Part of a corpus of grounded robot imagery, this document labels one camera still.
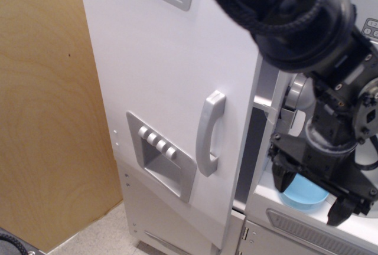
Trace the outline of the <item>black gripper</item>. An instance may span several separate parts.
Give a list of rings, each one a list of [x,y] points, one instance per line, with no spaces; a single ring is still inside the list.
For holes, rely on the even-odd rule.
[[[362,171],[377,168],[377,162],[359,165],[355,147],[347,152],[323,151],[304,138],[274,133],[269,157],[275,188],[284,192],[300,174],[337,197],[328,212],[327,225],[339,226],[352,213],[367,215],[377,201],[377,188]]]

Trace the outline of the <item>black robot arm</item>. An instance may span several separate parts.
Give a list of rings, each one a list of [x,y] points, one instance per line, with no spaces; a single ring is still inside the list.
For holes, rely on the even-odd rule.
[[[356,27],[350,0],[216,0],[250,32],[268,63],[312,80],[315,109],[304,137],[271,136],[275,187],[300,174],[336,197],[328,225],[367,214],[377,188],[355,150],[377,143],[377,49]]]

